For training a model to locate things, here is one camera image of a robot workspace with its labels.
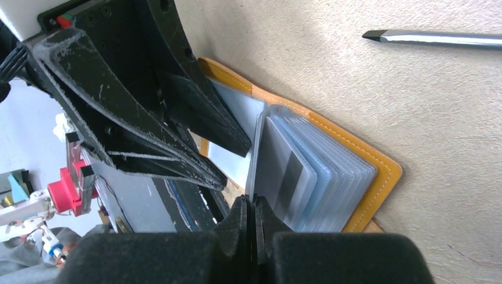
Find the black mount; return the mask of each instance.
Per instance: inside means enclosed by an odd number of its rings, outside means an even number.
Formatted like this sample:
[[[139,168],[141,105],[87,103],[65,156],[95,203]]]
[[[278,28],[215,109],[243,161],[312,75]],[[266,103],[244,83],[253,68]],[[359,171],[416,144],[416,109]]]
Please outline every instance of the black mount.
[[[84,238],[56,283],[434,283],[403,236],[293,233],[255,200],[213,232]]]
[[[250,140],[202,73],[172,0],[70,1],[39,22],[47,33],[26,43],[32,65],[88,150],[124,172],[224,188],[188,129],[242,156]]]

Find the orange leather wallet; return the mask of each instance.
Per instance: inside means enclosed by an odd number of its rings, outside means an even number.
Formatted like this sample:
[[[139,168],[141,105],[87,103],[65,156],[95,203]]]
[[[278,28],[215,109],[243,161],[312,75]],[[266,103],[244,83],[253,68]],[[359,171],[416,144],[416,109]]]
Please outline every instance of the orange leather wallet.
[[[342,127],[325,119],[318,113],[253,85],[236,72],[216,61],[202,57],[199,58],[199,64],[206,76],[209,78],[238,89],[252,98],[266,101],[269,104],[288,107],[292,111],[305,117],[310,122],[318,126],[319,129],[325,131],[329,136],[351,149],[359,157],[375,165],[378,169],[378,173],[351,218],[345,225],[343,232],[364,231],[376,233],[382,231],[372,218],[401,177],[403,170],[398,163],[382,154],[377,149],[366,144],[361,139],[355,137],[348,131],[344,130]],[[205,156],[208,154],[208,141],[205,139],[202,139],[201,154]]]

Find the card holder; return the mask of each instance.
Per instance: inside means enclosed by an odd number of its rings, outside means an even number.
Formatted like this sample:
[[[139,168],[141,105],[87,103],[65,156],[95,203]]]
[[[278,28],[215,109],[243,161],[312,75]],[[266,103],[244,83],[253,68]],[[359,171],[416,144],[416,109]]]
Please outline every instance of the card holder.
[[[291,228],[317,183],[317,174],[299,149],[269,116],[264,119],[254,193],[265,196],[274,213]]]
[[[284,106],[273,106],[278,115],[289,123],[298,135],[309,141],[311,149],[321,157],[327,157],[335,164],[338,170],[344,171],[347,184],[340,184],[338,188],[329,190],[330,195],[324,196],[322,205],[319,205],[317,219],[310,221],[308,230],[300,231],[341,231],[362,195],[366,192],[371,180],[375,177],[376,168],[361,160],[357,155],[347,150],[336,140],[327,136],[317,127],[311,125],[304,118],[291,112]]]
[[[312,110],[253,85],[237,73],[213,60],[200,58],[199,64],[209,78],[218,81],[227,88],[238,91],[239,94],[245,94],[257,101],[287,107],[315,125],[321,132],[347,147],[347,149],[355,153],[362,160],[375,166],[377,169],[376,176],[371,182],[368,190],[364,193],[361,201],[357,204],[343,228],[343,231],[361,232],[363,230],[380,230],[378,226],[371,221],[371,218],[402,174],[401,167],[395,161]],[[213,160],[213,157],[209,154],[209,148],[211,147],[211,143],[205,140],[202,141],[201,153]]]
[[[309,145],[301,139],[285,121],[280,120],[275,115],[272,116],[272,120],[284,129],[288,137],[298,147],[301,154],[307,159],[309,164],[312,165],[317,174],[317,183],[313,189],[312,195],[305,205],[303,213],[299,214],[297,220],[293,220],[293,223],[296,223],[296,226],[293,228],[295,231],[307,231],[307,225],[309,222],[313,221],[313,215],[317,212],[322,197],[328,189],[331,189],[339,182],[339,175],[329,167],[328,163],[315,154]]]

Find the wallet stitching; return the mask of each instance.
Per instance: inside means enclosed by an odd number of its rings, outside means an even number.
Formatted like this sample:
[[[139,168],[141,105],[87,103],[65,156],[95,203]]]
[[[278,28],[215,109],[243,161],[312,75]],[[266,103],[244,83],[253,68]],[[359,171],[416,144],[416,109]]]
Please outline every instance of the wallet stitching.
[[[368,229],[370,229],[372,232],[375,232],[375,228],[373,227],[373,224],[369,223]]]
[[[223,70],[223,69],[222,69],[222,68],[220,68],[219,66],[214,65],[214,67],[216,67],[218,70],[222,71],[223,75],[224,75],[225,77],[227,77],[227,79],[230,79],[230,80],[232,80],[232,81],[236,82],[237,84],[239,84],[241,87],[243,87],[244,89],[246,89],[246,90],[247,90],[247,91],[249,91],[249,92],[250,92],[250,91],[252,91],[252,89],[251,89],[251,88],[248,88],[248,87],[244,86],[244,84],[242,84],[242,83],[241,83],[241,82],[239,82],[237,79],[235,79],[234,77],[232,77],[230,74],[228,74],[228,72],[226,72],[225,70]],[[306,116],[310,117],[310,116],[308,115],[308,113],[306,113],[305,111],[302,111],[302,110],[298,109],[298,108],[297,108],[297,107],[295,107],[295,106],[288,105],[288,104],[287,104],[287,103],[285,103],[285,102],[281,102],[281,101],[279,101],[279,100],[277,100],[277,99],[275,99],[275,98],[271,98],[270,96],[268,96],[267,94],[262,93],[262,92],[261,92],[261,91],[259,91],[259,90],[256,90],[256,93],[258,93],[259,95],[264,96],[265,98],[268,98],[268,99],[270,99],[270,100],[273,100],[273,101],[275,101],[275,102],[280,102],[280,103],[282,103],[282,104],[284,104],[284,105],[286,105],[286,106],[288,106],[288,107],[290,107],[290,108],[292,108],[292,109],[295,109],[295,110],[297,110],[297,111],[299,111],[299,112],[301,112],[301,113],[305,114]],[[313,121],[315,121],[315,122],[319,123],[320,125],[322,125],[324,128],[326,128],[327,130],[329,130],[331,133],[333,133],[333,134],[335,134],[335,135],[339,136],[340,138],[342,138],[342,139],[344,139],[345,141],[347,141],[348,143],[350,143],[352,146],[354,146],[354,147],[356,147],[357,149],[359,149],[359,150],[363,151],[364,153],[366,153],[366,154],[370,155],[373,159],[375,159],[375,160],[379,161],[379,162],[380,162],[381,164],[383,164],[383,165],[385,166],[385,168],[387,168],[387,170],[389,171],[389,175],[388,175],[387,179],[385,180],[384,184],[380,187],[380,189],[378,190],[378,192],[377,192],[377,193],[375,194],[375,196],[373,197],[373,200],[369,203],[368,207],[364,210],[364,212],[362,213],[362,215],[361,215],[361,217],[359,218],[358,222],[357,222],[357,223],[354,225],[354,227],[352,227],[352,229],[350,230],[350,232],[354,232],[354,230],[356,229],[356,227],[357,227],[357,226],[359,225],[359,223],[362,221],[362,219],[364,218],[364,216],[366,215],[366,213],[369,211],[370,207],[373,205],[373,203],[374,203],[374,202],[375,202],[375,200],[378,198],[378,196],[380,195],[380,193],[382,192],[382,190],[384,189],[384,187],[385,187],[385,186],[387,185],[387,183],[389,182],[389,180],[390,180],[390,178],[391,178],[391,176],[392,176],[392,170],[391,170],[391,168],[390,168],[387,164],[385,164],[385,163],[384,163],[383,161],[381,161],[379,158],[377,158],[377,157],[373,156],[373,155],[372,155],[371,153],[369,153],[368,151],[366,151],[366,150],[364,150],[363,148],[361,148],[361,147],[357,146],[356,144],[354,144],[353,142],[351,142],[350,140],[348,140],[347,138],[345,138],[345,137],[344,137],[344,136],[342,136],[341,134],[337,133],[335,130],[332,130],[331,128],[329,128],[328,126],[326,126],[326,125],[322,124],[321,122],[317,121],[317,120],[316,120],[315,118],[313,118],[313,117],[310,117],[310,118],[311,118]]]
[[[376,226],[374,223],[369,223],[369,228],[371,228],[373,230],[373,232],[379,232],[379,230],[377,230]]]

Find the red plastic part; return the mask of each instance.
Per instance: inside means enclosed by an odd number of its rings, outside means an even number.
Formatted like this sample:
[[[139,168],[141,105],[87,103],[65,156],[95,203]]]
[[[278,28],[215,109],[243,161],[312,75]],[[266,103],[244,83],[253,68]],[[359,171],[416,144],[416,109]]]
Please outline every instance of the red plastic part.
[[[65,17],[62,17],[62,16],[59,16],[56,18],[57,19],[57,22],[61,25],[62,28],[69,28],[72,26],[72,22],[65,18]]]
[[[80,160],[73,164],[77,173],[80,173],[80,168],[85,166],[86,164],[84,160]],[[47,186],[54,202],[54,207],[56,207],[56,211],[58,213],[62,213],[71,209],[76,217],[82,215],[82,200],[80,199],[78,191],[73,184],[68,168],[62,168],[59,172],[61,180],[50,183]],[[98,193],[94,190],[92,198],[96,197],[98,197]]]

